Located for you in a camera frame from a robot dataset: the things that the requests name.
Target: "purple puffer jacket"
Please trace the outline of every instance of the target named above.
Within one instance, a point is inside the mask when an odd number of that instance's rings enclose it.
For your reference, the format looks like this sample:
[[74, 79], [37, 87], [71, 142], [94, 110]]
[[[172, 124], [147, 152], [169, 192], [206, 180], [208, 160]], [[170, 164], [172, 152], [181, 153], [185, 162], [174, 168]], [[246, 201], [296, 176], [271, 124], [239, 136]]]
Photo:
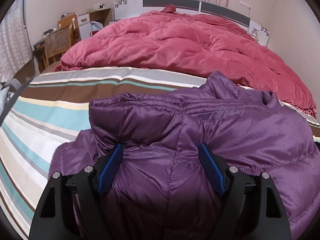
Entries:
[[123, 162], [101, 200], [116, 239], [205, 238], [220, 198], [199, 162], [201, 142], [248, 174], [270, 173], [293, 239], [320, 206], [320, 154], [306, 120], [273, 93], [237, 87], [221, 73], [200, 88], [93, 100], [89, 118], [91, 130], [57, 148], [50, 174], [77, 173], [123, 144]]

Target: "pink comforter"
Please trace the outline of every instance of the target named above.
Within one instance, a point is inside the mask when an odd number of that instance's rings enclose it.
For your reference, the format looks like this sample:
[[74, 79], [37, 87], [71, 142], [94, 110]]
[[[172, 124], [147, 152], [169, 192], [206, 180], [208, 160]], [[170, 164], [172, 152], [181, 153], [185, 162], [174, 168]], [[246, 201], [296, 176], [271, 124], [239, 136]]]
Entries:
[[132, 66], [201, 77], [218, 70], [234, 83], [273, 91], [284, 102], [316, 116], [301, 79], [274, 52], [260, 46], [237, 24], [211, 15], [185, 15], [174, 6], [121, 20], [74, 45], [60, 70]]

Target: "blue clamp pad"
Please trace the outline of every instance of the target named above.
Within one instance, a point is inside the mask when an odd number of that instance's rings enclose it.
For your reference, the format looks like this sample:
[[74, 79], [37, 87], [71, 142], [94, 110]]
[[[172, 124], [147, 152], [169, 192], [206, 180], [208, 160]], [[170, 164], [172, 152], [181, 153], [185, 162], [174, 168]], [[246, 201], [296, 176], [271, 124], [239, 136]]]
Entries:
[[226, 174], [229, 165], [221, 156], [214, 155], [206, 143], [200, 144], [198, 154], [213, 191], [223, 196], [230, 185], [230, 179]]
[[102, 172], [98, 175], [98, 189], [100, 196], [107, 193], [112, 185], [113, 179], [123, 159], [123, 147], [118, 144], [116, 149], [111, 153], [111, 156], [104, 166]]

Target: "wall outlet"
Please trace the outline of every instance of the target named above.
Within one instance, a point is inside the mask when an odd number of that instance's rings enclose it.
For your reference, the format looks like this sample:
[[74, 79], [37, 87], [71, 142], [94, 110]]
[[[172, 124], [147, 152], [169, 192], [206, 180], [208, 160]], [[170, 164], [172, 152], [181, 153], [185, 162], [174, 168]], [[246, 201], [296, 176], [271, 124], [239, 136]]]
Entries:
[[243, 5], [244, 7], [247, 7], [249, 9], [251, 9], [251, 5], [246, 3], [246, 2], [244, 2], [244, 1], [240, 1], [240, 4]]

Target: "black clamp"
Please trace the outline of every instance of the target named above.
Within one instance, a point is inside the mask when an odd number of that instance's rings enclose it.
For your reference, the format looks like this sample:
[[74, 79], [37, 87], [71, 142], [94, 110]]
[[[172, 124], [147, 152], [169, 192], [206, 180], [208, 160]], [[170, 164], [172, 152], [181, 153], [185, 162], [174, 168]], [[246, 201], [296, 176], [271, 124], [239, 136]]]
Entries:
[[29, 240], [81, 240], [74, 215], [72, 193], [78, 194], [85, 233], [90, 240], [112, 240], [97, 201], [107, 193], [123, 159], [118, 144], [94, 166], [77, 174], [55, 172], [45, 187], [32, 220]]
[[[291, 240], [289, 221], [279, 193], [267, 172], [249, 176], [214, 155], [206, 143], [199, 159], [214, 192], [223, 200], [221, 214], [207, 240]], [[55, 172], [48, 181], [32, 220], [29, 240], [82, 240], [72, 194], [77, 194], [82, 225], [89, 240], [112, 240], [99, 208], [123, 159], [118, 144], [94, 166], [77, 174]]]
[[214, 155], [206, 143], [200, 162], [223, 207], [208, 240], [291, 240], [289, 220], [279, 192], [267, 172], [250, 176]]

